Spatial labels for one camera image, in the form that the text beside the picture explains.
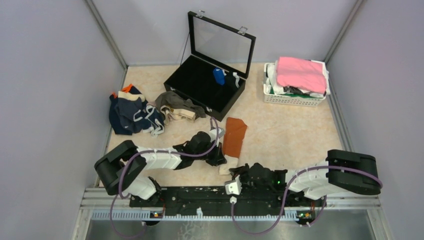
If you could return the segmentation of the orange underwear white waistband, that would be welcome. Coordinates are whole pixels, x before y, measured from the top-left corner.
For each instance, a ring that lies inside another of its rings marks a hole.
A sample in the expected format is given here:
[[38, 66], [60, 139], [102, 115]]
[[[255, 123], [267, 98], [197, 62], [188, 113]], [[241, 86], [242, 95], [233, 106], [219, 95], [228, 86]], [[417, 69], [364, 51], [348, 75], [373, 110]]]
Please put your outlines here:
[[219, 175], [229, 175], [230, 169], [238, 166], [247, 128], [248, 126], [242, 119], [234, 117], [227, 118], [222, 144], [222, 153], [226, 159], [226, 163], [219, 166]]

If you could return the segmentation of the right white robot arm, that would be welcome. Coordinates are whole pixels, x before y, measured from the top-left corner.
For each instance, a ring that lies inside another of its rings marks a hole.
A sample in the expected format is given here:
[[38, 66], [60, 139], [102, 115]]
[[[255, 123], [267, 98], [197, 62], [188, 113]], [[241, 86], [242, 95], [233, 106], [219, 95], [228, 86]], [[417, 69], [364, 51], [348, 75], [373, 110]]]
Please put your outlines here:
[[224, 184], [228, 195], [240, 195], [248, 189], [276, 194], [287, 191], [293, 192], [293, 200], [299, 206], [343, 192], [375, 196], [383, 187], [374, 156], [338, 149], [329, 150], [324, 161], [300, 170], [271, 170], [255, 163], [229, 171], [231, 180]]

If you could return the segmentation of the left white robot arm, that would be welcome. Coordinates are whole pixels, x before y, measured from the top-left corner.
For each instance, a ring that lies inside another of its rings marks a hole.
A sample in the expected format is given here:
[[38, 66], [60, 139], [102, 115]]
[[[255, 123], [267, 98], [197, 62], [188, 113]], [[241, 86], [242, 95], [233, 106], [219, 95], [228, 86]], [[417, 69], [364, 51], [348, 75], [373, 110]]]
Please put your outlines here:
[[216, 130], [199, 131], [190, 140], [168, 148], [141, 147], [125, 140], [100, 158], [94, 169], [108, 195], [138, 197], [154, 207], [160, 202], [161, 187], [142, 171], [182, 170], [194, 161], [205, 161], [214, 167], [227, 163]]

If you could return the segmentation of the olive beige underwear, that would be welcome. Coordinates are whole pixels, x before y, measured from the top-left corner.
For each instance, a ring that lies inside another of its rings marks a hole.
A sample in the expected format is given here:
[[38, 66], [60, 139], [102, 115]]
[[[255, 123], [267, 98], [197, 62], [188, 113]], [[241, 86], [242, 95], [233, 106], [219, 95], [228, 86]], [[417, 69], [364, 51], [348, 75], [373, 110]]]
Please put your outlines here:
[[191, 99], [183, 99], [174, 91], [166, 91], [160, 94], [154, 101], [157, 110], [164, 117], [164, 124], [186, 120], [194, 123], [199, 118], [205, 118], [205, 110], [192, 102]]

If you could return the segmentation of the black white rolled underwear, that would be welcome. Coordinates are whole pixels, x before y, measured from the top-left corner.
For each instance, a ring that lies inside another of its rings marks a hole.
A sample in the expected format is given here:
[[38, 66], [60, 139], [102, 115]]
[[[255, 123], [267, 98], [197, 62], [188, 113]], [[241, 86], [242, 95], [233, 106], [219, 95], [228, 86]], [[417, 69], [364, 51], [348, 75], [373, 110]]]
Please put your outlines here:
[[237, 72], [229, 72], [224, 76], [225, 85], [236, 91], [239, 87], [240, 77]]

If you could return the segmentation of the blue rolled underwear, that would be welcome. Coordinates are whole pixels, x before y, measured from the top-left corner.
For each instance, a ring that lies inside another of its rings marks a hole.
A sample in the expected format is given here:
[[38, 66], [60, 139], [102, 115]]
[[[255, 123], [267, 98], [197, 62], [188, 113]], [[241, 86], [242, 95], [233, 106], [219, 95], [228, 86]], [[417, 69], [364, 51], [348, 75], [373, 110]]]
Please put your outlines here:
[[216, 68], [213, 70], [213, 72], [212, 72], [212, 73], [213, 73], [213, 76], [214, 76], [215, 82], [216, 82], [218, 85], [223, 86], [223, 85], [225, 84], [225, 76], [226, 76], [225, 71], [224, 71], [223, 69], [219, 68], [219, 67], [216, 67]]

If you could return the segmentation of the black box glass lid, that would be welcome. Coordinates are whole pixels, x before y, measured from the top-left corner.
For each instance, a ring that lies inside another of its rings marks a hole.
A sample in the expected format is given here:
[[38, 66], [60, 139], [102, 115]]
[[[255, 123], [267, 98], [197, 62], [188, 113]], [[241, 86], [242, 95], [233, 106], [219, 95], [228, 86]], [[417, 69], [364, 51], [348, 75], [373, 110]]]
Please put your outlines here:
[[[242, 26], [239, 29], [206, 17], [202, 12], [189, 11], [188, 42], [190, 55], [164, 82], [168, 91], [204, 108], [207, 115], [222, 121], [245, 90], [256, 37]], [[236, 72], [239, 88], [216, 83], [213, 70]]]

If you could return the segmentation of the navy blue clothes pile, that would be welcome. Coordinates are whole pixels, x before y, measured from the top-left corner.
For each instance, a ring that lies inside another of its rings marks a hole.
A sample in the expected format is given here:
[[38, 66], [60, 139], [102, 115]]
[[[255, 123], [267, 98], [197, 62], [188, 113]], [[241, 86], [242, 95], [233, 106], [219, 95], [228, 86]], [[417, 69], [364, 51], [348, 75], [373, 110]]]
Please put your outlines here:
[[133, 84], [113, 92], [109, 100], [108, 119], [116, 135], [157, 137], [165, 132], [164, 117]]

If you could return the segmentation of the white plastic basket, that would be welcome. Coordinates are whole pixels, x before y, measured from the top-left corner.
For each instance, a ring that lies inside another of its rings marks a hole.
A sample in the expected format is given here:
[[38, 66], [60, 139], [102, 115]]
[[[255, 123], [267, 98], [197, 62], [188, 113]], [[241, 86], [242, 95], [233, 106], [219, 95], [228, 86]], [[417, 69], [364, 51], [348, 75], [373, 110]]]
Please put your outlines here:
[[270, 78], [268, 77], [268, 68], [274, 63], [267, 62], [263, 66], [263, 101], [270, 104], [283, 104], [302, 107], [317, 107], [323, 102], [327, 96], [323, 98], [306, 97], [301, 95], [289, 94], [274, 94]]

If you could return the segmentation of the white clothes in basket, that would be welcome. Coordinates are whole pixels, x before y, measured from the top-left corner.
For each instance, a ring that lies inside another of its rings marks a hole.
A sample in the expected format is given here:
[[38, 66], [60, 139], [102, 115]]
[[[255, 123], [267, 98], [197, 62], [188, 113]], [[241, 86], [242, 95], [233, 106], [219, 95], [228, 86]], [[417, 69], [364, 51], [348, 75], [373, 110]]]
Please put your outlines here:
[[309, 92], [307, 90], [299, 89], [292, 86], [283, 87], [280, 86], [277, 83], [277, 73], [276, 73], [276, 66], [277, 62], [274, 62], [274, 65], [271, 65], [268, 67], [267, 70], [267, 76], [269, 77], [270, 84], [272, 85], [272, 89], [274, 94], [276, 95], [298, 95], [298, 96], [306, 96], [306, 97], [312, 97], [312, 98], [323, 98], [324, 96], [330, 95], [330, 84], [329, 84], [329, 71], [327, 70], [327, 66], [324, 62], [322, 62], [325, 65], [326, 68], [326, 80], [327, 80], [327, 90], [324, 94], [319, 94], [315, 92]]

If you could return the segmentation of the pink folded cloth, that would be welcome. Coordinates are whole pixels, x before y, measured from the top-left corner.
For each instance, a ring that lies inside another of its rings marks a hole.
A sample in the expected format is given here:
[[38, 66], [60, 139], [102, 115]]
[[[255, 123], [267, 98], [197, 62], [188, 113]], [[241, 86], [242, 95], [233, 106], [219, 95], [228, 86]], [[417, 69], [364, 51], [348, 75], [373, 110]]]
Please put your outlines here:
[[323, 95], [327, 91], [326, 73], [322, 62], [282, 56], [276, 65], [276, 82]]

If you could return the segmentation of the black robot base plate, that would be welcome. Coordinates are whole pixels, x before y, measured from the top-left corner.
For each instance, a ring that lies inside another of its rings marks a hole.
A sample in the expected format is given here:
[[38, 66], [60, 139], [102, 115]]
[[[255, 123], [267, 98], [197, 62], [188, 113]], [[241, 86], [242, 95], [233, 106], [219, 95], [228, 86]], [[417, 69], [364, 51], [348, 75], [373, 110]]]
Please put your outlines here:
[[[324, 203], [320, 197], [312, 200], [302, 192], [288, 191], [283, 200], [284, 190], [271, 191], [265, 188], [242, 187], [241, 194], [236, 195], [234, 207], [236, 217], [277, 216], [281, 206], [301, 207], [307, 210], [317, 210]], [[163, 188], [152, 200], [144, 200], [138, 196], [130, 199], [132, 208], [158, 208], [170, 216], [194, 216], [201, 209], [204, 216], [230, 216], [230, 195], [223, 186], [172, 186]]]

